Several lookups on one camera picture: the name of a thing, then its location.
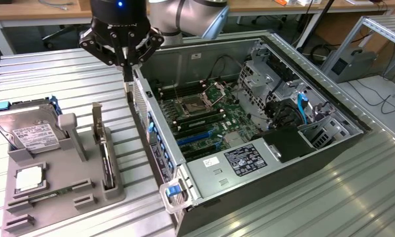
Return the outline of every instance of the case handle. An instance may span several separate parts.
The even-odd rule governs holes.
[[[167,183],[164,183],[164,184],[161,184],[159,186],[159,194],[160,194],[160,196],[163,198],[163,203],[164,203],[164,206],[166,206],[166,210],[167,210],[167,212],[170,214],[176,213],[183,208],[186,208],[190,205],[192,205],[192,198],[191,198],[190,195],[188,195],[188,199],[183,203],[179,203],[175,206],[170,203],[170,200],[168,200],[168,196],[167,196],[166,191],[168,190],[170,187],[176,186],[176,185],[180,185],[180,187],[183,187],[183,184],[180,184],[180,178],[174,178],[170,182],[167,182]]]

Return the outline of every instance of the wooden desk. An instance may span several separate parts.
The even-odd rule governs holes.
[[[20,26],[45,26],[87,24],[91,22],[91,11],[81,11],[77,0],[75,5],[68,6],[68,11],[43,5],[37,0],[13,0],[13,4],[0,4],[0,50],[3,55],[15,53],[12,46],[3,32],[4,27]],[[322,4],[311,6],[308,13],[312,13],[312,19],[308,23],[298,46],[303,43],[310,29],[319,18],[320,11],[327,0]],[[228,0],[228,16],[258,16],[258,15],[288,15],[304,14],[308,6],[282,6],[272,0]],[[389,12],[394,11],[393,5],[389,4]],[[377,6],[355,6],[346,0],[336,0],[335,5],[328,12],[354,12],[354,11],[377,11]]]
[[[40,4],[37,0],[13,0],[12,4],[0,4],[0,20],[53,19],[91,17],[89,11],[81,11],[79,4],[65,6],[68,10]]]
[[[327,0],[322,0],[322,3],[319,4],[319,9],[323,9],[324,6],[327,5]],[[395,0],[385,0],[386,4],[390,7],[395,7]],[[354,9],[354,8],[371,8],[375,7],[378,8],[378,6],[375,4],[373,5],[352,5],[350,2],[347,2],[346,0],[335,0],[331,6],[331,9]]]
[[[272,0],[228,0],[230,12],[306,12],[307,6],[282,6]],[[79,4],[67,6],[68,10],[40,4],[37,0],[13,0],[12,4],[0,4],[0,20],[55,19],[92,16],[91,11],[81,11]]]

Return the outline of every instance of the hard drive label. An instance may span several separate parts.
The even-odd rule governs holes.
[[[252,144],[224,153],[238,176],[247,175],[267,164]]]
[[[12,132],[29,151],[59,143],[59,139],[48,123],[16,129]]]

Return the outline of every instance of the ram slot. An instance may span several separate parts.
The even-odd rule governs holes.
[[[184,123],[184,122],[192,121],[192,120],[199,119],[199,118],[208,117],[208,116],[211,116],[211,115],[216,115],[216,114],[219,114],[219,113],[220,113],[220,110],[218,110],[218,111],[211,111],[211,112],[207,112],[207,113],[203,113],[203,114],[199,114],[199,115],[194,115],[194,116],[190,116],[190,117],[187,117],[187,118],[180,118],[180,119],[176,120],[176,123],[178,123],[178,124],[182,124],[182,123]]]
[[[179,86],[176,89],[168,88],[166,90],[161,90],[161,100],[171,100],[176,97],[183,97],[188,95],[195,95],[203,92],[203,86],[200,84],[192,85],[192,86]]]
[[[179,132],[182,132],[182,131],[194,129],[196,127],[207,126],[215,122],[224,120],[224,118],[226,118],[226,114],[216,114],[216,115],[211,115],[204,118],[198,118],[196,120],[192,120],[192,121],[179,124],[178,130],[179,130]]]

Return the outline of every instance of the blue pcie slot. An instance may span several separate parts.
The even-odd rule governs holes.
[[[196,136],[194,136],[194,137],[188,137],[188,138],[186,138],[186,139],[178,141],[178,145],[180,146],[180,145],[188,144],[188,143],[191,143],[191,142],[195,142],[195,141],[199,141],[199,140],[202,140],[202,139],[204,139],[204,138],[211,137],[211,136],[212,136],[212,131],[214,131],[214,130],[211,130],[211,131],[208,131],[208,132],[206,132],[206,133],[202,133],[202,134],[199,134],[199,135],[196,135]]]

